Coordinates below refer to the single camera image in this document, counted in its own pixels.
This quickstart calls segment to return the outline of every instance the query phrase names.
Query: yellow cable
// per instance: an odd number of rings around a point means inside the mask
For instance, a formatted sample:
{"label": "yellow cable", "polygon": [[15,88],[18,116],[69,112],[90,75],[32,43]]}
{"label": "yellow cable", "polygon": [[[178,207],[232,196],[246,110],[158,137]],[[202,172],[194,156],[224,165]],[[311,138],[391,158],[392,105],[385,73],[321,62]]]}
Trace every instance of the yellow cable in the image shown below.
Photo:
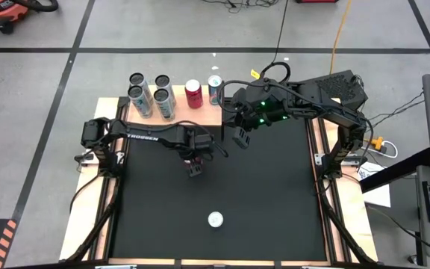
{"label": "yellow cable", "polygon": [[344,22],[346,21],[346,16],[349,12],[349,7],[351,6],[351,0],[348,0],[348,4],[346,5],[346,10],[344,11],[343,18],[341,19],[340,27],[337,30],[336,40],[334,41],[333,52],[331,53],[331,64],[329,66],[329,74],[333,73],[333,64],[334,64],[334,53],[336,52],[337,41],[340,39],[341,29],[343,28]]}

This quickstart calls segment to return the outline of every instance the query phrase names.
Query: white paper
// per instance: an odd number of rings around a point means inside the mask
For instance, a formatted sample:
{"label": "white paper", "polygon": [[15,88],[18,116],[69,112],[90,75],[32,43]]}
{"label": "white paper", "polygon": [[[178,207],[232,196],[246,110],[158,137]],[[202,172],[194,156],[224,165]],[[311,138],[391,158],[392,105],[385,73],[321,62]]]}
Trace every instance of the white paper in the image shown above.
{"label": "white paper", "polygon": [[[358,172],[359,178],[361,181],[368,176],[374,175],[376,172],[383,170],[379,164],[373,164],[370,162],[365,162],[361,165],[361,168]],[[389,185],[384,185],[380,188],[376,188],[372,191],[368,191],[363,194],[364,202],[372,203],[375,205],[381,205],[390,208],[391,207],[391,198],[389,195]]]}

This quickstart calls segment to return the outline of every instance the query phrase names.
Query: red can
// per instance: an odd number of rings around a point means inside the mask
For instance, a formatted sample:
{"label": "red can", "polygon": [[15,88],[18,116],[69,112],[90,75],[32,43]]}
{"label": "red can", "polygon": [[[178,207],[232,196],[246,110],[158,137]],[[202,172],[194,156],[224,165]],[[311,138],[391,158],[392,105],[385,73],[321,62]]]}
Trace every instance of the red can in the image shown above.
{"label": "red can", "polygon": [[202,86],[195,79],[190,79],[185,84],[185,95],[187,96],[188,106],[200,108],[203,105]]}

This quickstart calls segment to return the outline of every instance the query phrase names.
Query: white cable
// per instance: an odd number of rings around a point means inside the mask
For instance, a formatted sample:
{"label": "white cable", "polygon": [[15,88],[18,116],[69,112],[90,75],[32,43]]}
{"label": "white cable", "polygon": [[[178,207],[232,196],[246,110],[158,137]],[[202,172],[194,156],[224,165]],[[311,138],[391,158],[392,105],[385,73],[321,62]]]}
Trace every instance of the white cable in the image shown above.
{"label": "white cable", "polygon": [[394,150],[396,151],[396,154],[394,154],[394,156],[392,156],[392,155],[388,155],[388,154],[384,154],[383,152],[379,152],[379,151],[377,151],[377,150],[375,150],[375,149],[370,149],[369,148],[369,144],[368,144],[368,149],[367,150],[369,150],[369,151],[371,151],[371,152],[376,152],[376,153],[378,153],[379,155],[383,155],[384,157],[388,157],[388,158],[397,158],[397,154],[398,154],[398,150],[397,150],[397,147],[394,145],[394,143],[392,143],[392,142],[390,142],[390,141],[383,141],[382,142],[382,146],[384,146],[384,143],[388,143],[388,144],[390,144],[391,146],[393,146],[393,148],[394,148]]}

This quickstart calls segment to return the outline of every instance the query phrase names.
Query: can lid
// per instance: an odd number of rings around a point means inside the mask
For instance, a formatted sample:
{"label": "can lid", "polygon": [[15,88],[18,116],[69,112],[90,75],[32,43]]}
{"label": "can lid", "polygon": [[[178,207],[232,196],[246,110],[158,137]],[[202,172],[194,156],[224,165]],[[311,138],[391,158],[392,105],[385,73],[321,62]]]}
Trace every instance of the can lid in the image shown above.
{"label": "can lid", "polygon": [[222,78],[220,78],[218,75],[211,75],[208,78],[208,84],[212,87],[217,87],[222,83]]}
{"label": "can lid", "polygon": [[170,78],[167,75],[159,75],[155,78],[155,85],[159,87],[167,86],[170,82]]}
{"label": "can lid", "polygon": [[127,92],[128,96],[132,97],[132,98],[137,98],[137,97],[141,96],[142,93],[143,93],[142,88],[140,86],[137,86],[137,85],[131,86]]}
{"label": "can lid", "polygon": [[223,223],[223,216],[220,212],[211,212],[210,215],[208,215],[208,224],[212,226],[213,228],[218,228]]}
{"label": "can lid", "polygon": [[185,89],[190,92],[196,92],[197,90],[199,90],[199,88],[200,88],[200,82],[197,81],[196,79],[190,79],[185,84]]}
{"label": "can lid", "polygon": [[129,81],[134,85],[138,85],[143,82],[143,75],[141,73],[134,73],[129,78]]}
{"label": "can lid", "polygon": [[169,92],[165,89],[158,89],[154,93],[156,101],[163,102],[169,98]]}

